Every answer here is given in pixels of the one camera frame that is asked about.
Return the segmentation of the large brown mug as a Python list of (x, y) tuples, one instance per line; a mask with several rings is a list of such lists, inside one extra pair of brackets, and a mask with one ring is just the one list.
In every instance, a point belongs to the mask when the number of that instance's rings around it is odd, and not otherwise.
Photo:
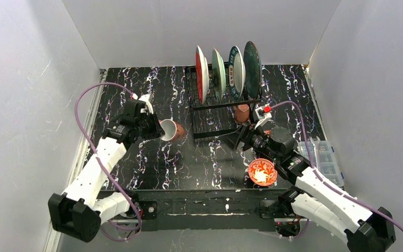
[(163, 141), (177, 141), (183, 138), (186, 133), (186, 131), (180, 124), (171, 119), (160, 120), (159, 123), (164, 131), (164, 135), (160, 137), (160, 139)]

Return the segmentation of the dark blue glazed plate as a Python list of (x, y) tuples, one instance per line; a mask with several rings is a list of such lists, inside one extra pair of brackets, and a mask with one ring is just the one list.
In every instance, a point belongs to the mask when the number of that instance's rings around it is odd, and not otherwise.
[(245, 45), (243, 61), (246, 72), (245, 88), (248, 96), (256, 99), (261, 85), (262, 67), (257, 47), (252, 41), (248, 41)]

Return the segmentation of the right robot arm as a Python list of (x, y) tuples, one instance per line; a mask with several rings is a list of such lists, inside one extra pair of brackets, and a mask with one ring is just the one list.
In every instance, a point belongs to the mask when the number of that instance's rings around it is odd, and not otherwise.
[(241, 125), (219, 139), (231, 150), (243, 143), (274, 165), (279, 176), (292, 187), (279, 196), (287, 214), (303, 216), (327, 229), (350, 251), (386, 251), (396, 234), (391, 213), (383, 207), (369, 210), (313, 168), (296, 150), (297, 142), (288, 129), (274, 127), (265, 134), (262, 127)]

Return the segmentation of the light green flower plate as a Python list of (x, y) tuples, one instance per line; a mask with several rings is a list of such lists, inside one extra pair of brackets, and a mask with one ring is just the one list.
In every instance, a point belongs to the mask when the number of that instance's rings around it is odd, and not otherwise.
[(224, 61), (217, 49), (212, 50), (213, 85), (218, 102), (222, 102), (226, 91), (226, 72)]

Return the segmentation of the green rim lettered plate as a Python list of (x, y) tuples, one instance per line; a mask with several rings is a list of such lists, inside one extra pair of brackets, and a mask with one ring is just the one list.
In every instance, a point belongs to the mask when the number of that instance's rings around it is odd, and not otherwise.
[(242, 53), (237, 46), (233, 46), (229, 53), (228, 80), (230, 93), (234, 100), (239, 100), (245, 87), (245, 65)]

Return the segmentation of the black wire dish rack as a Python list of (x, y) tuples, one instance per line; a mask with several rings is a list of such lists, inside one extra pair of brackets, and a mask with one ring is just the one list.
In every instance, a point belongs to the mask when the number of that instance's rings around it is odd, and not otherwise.
[(235, 131), (239, 124), (234, 120), (234, 107), (247, 104), (250, 107), (250, 113), (253, 113), (256, 104), (261, 102), (262, 89), (260, 87), (256, 98), (251, 98), (247, 90), (244, 90), (242, 96), (235, 100), (230, 94), (228, 85), (226, 85), (223, 99), (218, 101), (214, 91), (211, 65), (208, 65), (209, 90), (205, 103), (201, 103), (197, 88), (196, 67), (185, 67), (184, 73), (192, 118), (193, 139), (196, 143), (209, 142), (220, 135)]

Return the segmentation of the small brown cup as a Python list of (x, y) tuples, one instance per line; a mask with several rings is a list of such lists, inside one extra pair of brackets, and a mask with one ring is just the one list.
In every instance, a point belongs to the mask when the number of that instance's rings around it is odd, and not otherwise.
[(249, 120), (250, 108), (248, 104), (234, 106), (234, 120), (239, 123), (245, 123)]

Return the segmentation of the red teal floral plate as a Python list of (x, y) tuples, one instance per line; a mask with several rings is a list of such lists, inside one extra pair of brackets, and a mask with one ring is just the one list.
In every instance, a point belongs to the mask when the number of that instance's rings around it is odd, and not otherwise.
[(206, 57), (202, 49), (197, 45), (195, 51), (197, 91), (201, 105), (206, 102), (209, 90), (209, 72)]

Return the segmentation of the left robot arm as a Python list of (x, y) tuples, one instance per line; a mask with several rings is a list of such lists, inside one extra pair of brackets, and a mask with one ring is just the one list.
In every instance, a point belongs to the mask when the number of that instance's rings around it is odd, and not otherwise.
[(77, 178), (62, 192), (48, 200), (54, 230), (79, 239), (92, 241), (100, 226), (130, 209), (140, 218), (138, 208), (124, 189), (97, 200), (110, 172), (138, 138), (155, 139), (164, 135), (149, 95), (129, 99), (124, 112), (105, 129), (95, 153)]

